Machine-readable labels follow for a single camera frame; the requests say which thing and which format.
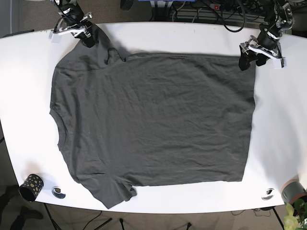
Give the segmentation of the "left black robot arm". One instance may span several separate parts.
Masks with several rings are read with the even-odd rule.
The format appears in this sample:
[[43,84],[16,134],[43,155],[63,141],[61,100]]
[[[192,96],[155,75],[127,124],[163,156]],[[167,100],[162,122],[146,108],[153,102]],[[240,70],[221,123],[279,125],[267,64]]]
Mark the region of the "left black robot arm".
[[276,69],[285,67],[280,38],[283,32],[290,30],[295,22],[291,6],[286,0],[260,0],[263,8],[264,21],[259,25],[257,37],[251,35],[249,40],[240,44],[239,68],[247,70],[253,61],[258,67],[273,61]]

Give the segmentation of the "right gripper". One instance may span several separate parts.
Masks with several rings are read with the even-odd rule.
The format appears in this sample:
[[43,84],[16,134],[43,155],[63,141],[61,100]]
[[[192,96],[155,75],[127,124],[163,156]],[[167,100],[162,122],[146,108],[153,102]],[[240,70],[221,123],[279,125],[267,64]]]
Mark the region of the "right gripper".
[[93,14],[87,13],[77,24],[66,25],[64,18],[60,18],[55,27],[50,31],[50,40],[52,43],[59,43],[61,37],[66,34],[71,34],[74,38],[82,40],[82,44],[87,48],[95,45],[94,36],[91,32]]

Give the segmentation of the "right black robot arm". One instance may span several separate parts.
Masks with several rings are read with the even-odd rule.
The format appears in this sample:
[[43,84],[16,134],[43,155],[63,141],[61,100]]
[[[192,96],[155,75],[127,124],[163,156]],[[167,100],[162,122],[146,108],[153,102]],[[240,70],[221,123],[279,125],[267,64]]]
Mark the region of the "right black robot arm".
[[84,13],[75,0],[53,0],[60,15],[49,38],[52,42],[58,42],[61,36],[71,34],[74,38],[80,39],[82,44],[88,48],[94,46],[94,36],[90,21],[93,17],[91,12]]

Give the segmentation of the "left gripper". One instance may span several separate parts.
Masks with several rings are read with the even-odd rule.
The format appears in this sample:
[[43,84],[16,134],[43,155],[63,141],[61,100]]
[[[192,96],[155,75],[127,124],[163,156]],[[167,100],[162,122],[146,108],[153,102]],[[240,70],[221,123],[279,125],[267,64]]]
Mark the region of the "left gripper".
[[275,69],[282,69],[286,66],[278,39],[273,39],[268,35],[263,38],[251,35],[248,41],[240,44],[239,48],[238,65],[242,71],[249,69],[252,62],[255,62],[257,67],[261,67],[269,59],[272,60]]

